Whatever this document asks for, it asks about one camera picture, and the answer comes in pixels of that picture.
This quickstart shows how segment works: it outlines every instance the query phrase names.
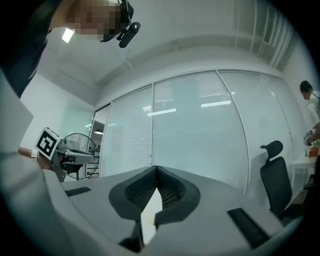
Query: black slot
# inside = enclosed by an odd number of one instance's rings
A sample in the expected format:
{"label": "black slot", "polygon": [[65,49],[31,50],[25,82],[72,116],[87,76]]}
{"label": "black slot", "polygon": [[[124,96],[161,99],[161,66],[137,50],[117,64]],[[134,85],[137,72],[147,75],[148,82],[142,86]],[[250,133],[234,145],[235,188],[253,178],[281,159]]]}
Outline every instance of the black slot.
{"label": "black slot", "polygon": [[78,187],[78,188],[75,188],[75,189],[66,190],[65,193],[66,193],[66,195],[68,197],[72,197],[72,196],[75,196],[75,195],[79,195],[79,194],[88,192],[90,190],[91,190],[90,188],[88,188],[86,186],[83,186],[83,187]]}
{"label": "black slot", "polygon": [[269,236],[241,208],[227,212],[253,249],[269,240]]}

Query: man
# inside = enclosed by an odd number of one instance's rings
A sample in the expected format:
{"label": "man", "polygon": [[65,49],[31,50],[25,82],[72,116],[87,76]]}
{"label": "man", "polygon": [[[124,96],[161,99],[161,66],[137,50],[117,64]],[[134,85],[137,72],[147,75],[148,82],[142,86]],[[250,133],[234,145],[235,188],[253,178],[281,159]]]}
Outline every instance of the man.
{"label": "man", "polygon": [[312,127],[315,129],[314,134],[306,141],[307,145],[311,145],[311,142],[320,139],[320,93],[318,91],[314,91],[312,85],[308,81],[301,82],[300,92],[303,98],[309,101],[307,108],[313,121]]}
{"label": "man", "polygon": [[12,20],[1,22],[1,43],[4,45],[0,65],[19,98],[37,71],[52,29],[69,28],[77,34],[96,35],[98,40],[108,37],[110,40],[121,32],[124,25],[118,0],[5,2],[9,6],[1,6],[2,10],[7,11]]}

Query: headset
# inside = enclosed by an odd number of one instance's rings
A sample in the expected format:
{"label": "headset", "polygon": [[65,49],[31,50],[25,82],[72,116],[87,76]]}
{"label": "headset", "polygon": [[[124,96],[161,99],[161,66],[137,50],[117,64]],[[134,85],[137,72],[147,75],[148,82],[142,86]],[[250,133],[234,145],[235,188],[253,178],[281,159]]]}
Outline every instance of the headset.
{"label": "headset", "polygon": [[[122,0],[121,3],[118,0],[118,3],[120,4],[120,7],[121,7],[120,20],[121,20],[122,30],[116,39],[120,41],[119,47],[125,48],[130,43],[132,38],[134,38],[134,36],[138,33],[141,27],[141,24],[139,22],[132,23],[131,18],[134,14],[134,9],[127,0]],[[101,43],[108,42],[115,36],[116,36],[115,34],[105,34],[103,35],[103,39],[100,42]]]}

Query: white wall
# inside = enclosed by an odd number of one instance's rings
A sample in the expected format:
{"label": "white wall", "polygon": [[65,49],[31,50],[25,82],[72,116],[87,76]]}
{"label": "white wall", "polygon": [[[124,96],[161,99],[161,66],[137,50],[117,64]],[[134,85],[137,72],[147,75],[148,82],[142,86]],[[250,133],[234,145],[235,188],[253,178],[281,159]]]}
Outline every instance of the white wall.
{"label": "white wall", "polygon": [[71,133],[89,135],[94,107],[36,74],[21,96],[21,102],[33,114],[33,120],[20,146],[34,149],[44,127],[61,137]]}
{"label": "white wall", "polygon": [[218,46],[188,48],[146,61],[134,70],[117,77],[103,88],[96,109],[152,82],[189,72],[214,69],[240,69],[282,76],[278,70],[247,51]]}
{"label": "white wall", "polygon": [[302,97],[299,85],[303,80],[307,80],[315,90],[319,90],[320,81],[309,50],[306,48],[306,45],[301,38],[299,38],[295,49],[283,70],[283,78],[286,80],[293,92],[293,95],[299,103],[306,127],[310,130],[313,124],[307,110],[308,101],[304,100]]}

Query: table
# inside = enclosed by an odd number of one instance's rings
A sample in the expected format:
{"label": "table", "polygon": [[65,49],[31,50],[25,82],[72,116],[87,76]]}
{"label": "table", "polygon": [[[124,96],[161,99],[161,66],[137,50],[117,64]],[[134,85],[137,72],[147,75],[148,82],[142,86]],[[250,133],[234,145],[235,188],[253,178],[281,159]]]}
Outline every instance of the table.
{"label": "table", "polygon": [[304,185],[307,183],[307,175],[308,175],[308,168],[314,168],[316,161],[317,161],[317,156],[316,157],[308,157],[309,155],[309,150],[307,151],[307,156],[306,156],[306,152],[302,152],[302,154],[291,163],[291,188],[293,190],[294,188],[294,183],[295,183],[295,176],[296,176],[296,169],[297,168],[301,168],[304,169],[305,171],[305,181],[304,181]]}

